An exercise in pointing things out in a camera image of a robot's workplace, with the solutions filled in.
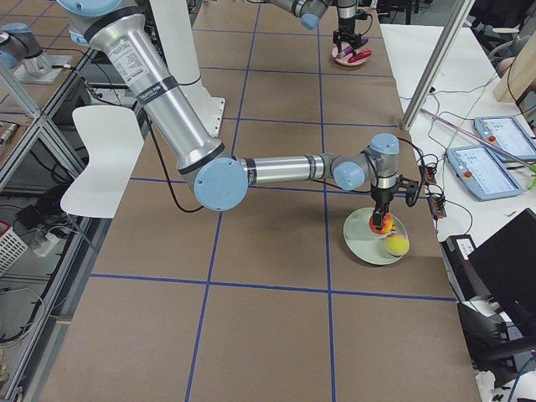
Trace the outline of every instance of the red object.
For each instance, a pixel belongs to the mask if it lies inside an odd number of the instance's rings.
[[[385,214],[384,220],[382,220],[382,229],[378,230],[376,229],[376,226],[372,223],[372,216],[368,220],[368,226],[370,230],[372,230],[373,233],[377,235],[386,235],[391,232],[394,228],[394,219],[393,215],[391,214]]]
[[[350,59],[348,59],[348,62],[350,64],[356,63],[360,60],[367,59],[371,55],[372,55],[372,50],[370,49],[359,50],[359,52],[357,52],[355,56],[352,56]]]

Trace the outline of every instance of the white chair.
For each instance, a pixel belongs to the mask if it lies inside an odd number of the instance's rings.
[[[84,106],[73,120],[90,161],[61,199],[68,214],[113,218],[142,150],[136,116],[119,106]]]

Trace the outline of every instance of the white plate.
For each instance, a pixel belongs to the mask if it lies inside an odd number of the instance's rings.
[[[361,208],[353,211],[344,222],[344,239],[349,249],[361,260],[375,265],[392,264],[402,256],[391,255],[387,252],[384,247],[386,234],[375,234],[370,230],[369,219],[373,211],[374,208]],[[407,236],[400,219],[394,215],[393,218],[395,233]]]

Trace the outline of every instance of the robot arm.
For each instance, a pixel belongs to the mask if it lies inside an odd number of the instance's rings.
[[[338,57],[342,58],[349,53],[355,56],[356,50],[367,43],[367,39],[363,39],[360,33],[355,33],[355,22],[372,16],[357,9],[357,0],[337,0],[337,14],[338,29],[333,31],[333,43],[337,45]],[[343,49],[343,43],[349,46]]]
[[[34,77],[52,70],[39,42],[23,23],[9,23],[0,28],[0,60],[9,69],[17,67],[22,61],[28,73]]]
[[[305,28],[316,29],[332,0],[268,0],[268,3],[299,17]]]
[[[390,134],[377,135],[356,157],[231,157],[219,139],[209,136],[152,47],[134,0],[58,3],[70,13],[71,28],[108,56],[178,155],[178,171],[203,206],[218,211],[232,209],[244,198],[249,185],[294,180],[334,178],[345,190],[370,181],[375,193],[387,192],[390,199],[398,191],[399,143]],[[378,214],[387,213],[390,199],[379,197]]]

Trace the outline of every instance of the brown tabletop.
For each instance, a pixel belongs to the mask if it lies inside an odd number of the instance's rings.
[[[379,132],[408,138],[377,20],[356,70],[331,60],[336,22],[331,8],[310,32],[272,5],[204,3],[203,83],[226,98],[220,137],[236,155],[353,155]],[[400,172],[417,178],[401,151]],[[412,246],[375,266],[343,240],[368,195],[281,183],[222,214],[183,214],[163,178],[149,140],[41,401],[480,400],[425,200],[391,204]]]

